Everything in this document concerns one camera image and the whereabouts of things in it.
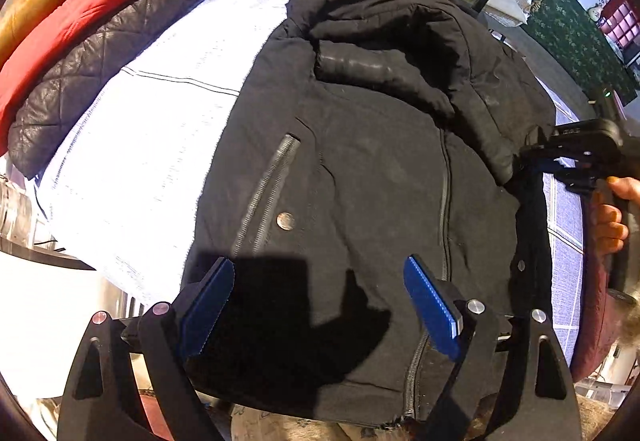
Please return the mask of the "right hand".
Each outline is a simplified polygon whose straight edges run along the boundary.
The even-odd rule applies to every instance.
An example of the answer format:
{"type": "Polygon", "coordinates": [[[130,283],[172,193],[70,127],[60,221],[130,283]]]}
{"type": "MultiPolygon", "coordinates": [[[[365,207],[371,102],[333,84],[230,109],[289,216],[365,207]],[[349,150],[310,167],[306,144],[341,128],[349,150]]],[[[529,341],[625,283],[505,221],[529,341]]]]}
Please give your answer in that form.
{"type": "MultiPolygon", "coordinates": [[[[639,205],[640,182],[637,179],[608,177],[605,187],[622,200],[639,205]]],[[[611,253],[618,253],[625,245],[629,230],[623,224],[620,209],[606,204],[601,191],[593,195],[592,221],[597,256],[604,259],[611,253]]]]}

